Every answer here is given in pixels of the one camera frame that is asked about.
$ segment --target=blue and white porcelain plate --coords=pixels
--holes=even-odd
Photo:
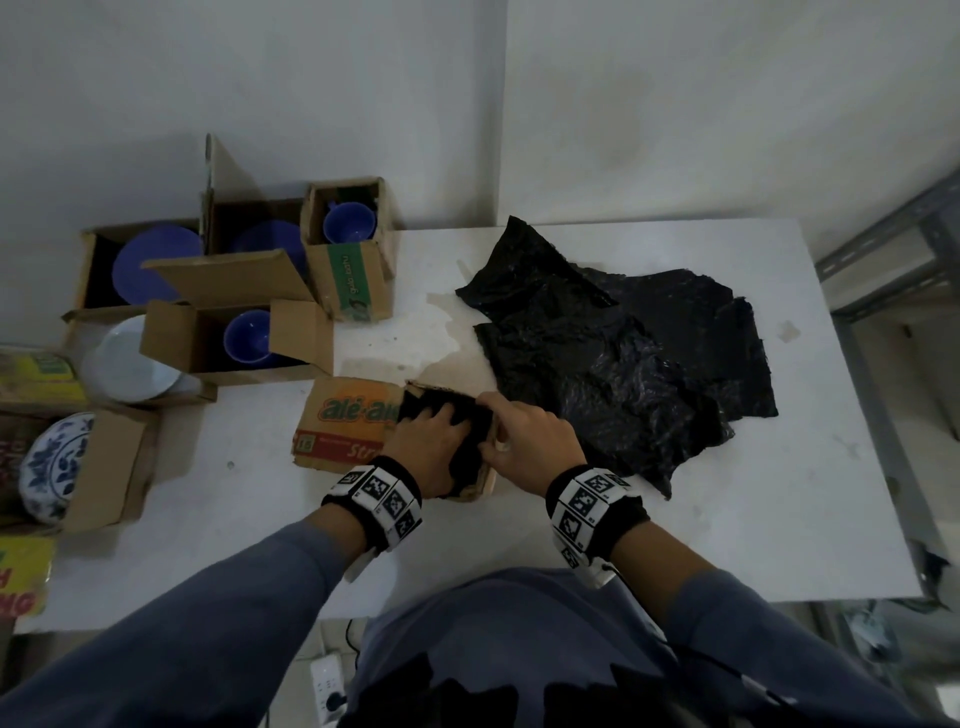
[[[36,438],[20,465],[20,496],[27,512],[41,523],[56,525],[73,497],[93,413],[78,412]]]

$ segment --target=white plate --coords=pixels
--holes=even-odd
[[[91,373],[112,400],[138,402],[162,395],[180,372],[140,353],[146,316],[134,316],[108,331],[93,353]]]
[[[23,505],[41,523],[54,525],[66,514],[93,429],[93,413],[79,412],[55,422],[34,442],[20,464]]]

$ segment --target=white table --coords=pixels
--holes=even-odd
[[[544,226],[572,261],[631,275],[688,267],[753,304],[780,416],[681,465],[652,517],[771,601],[920,593],[800,228],[784,220]],[[336,371],[479,392],[493,379],[453,289],[500,229],[407,231],[396,316],[338,325]],[[19,631],[107,627],[183,579],[316,508],[334,475],[298,468],[290,442],[310,382],[227,387],[169,411],[143,518],[63,537],[46,611]],[[543,505],[500,479],[471,503],[431,501],[423,526],[341,584],[322,617],[375,615],[506,566],[561,566]]]

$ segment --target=power strip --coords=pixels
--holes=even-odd
[[[334,652],[312,661],[310,677],[320,724],[335,726],[347,712],[347,691],[344,689],[344,668],[340,655]]]

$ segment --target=wristband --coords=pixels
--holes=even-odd
[[[610,554],[623,534],[650,520],[638,486],[589,465],[558,475],[545,500],[554,546],[593,588],[613,578]]]
[[[341,477],[322,505],[328,503],[347,509],[360,521],[372,552],[366,563],[378,553],[394,550],[423,522],[423,498],[417,481],[406,468],[384,455]]]

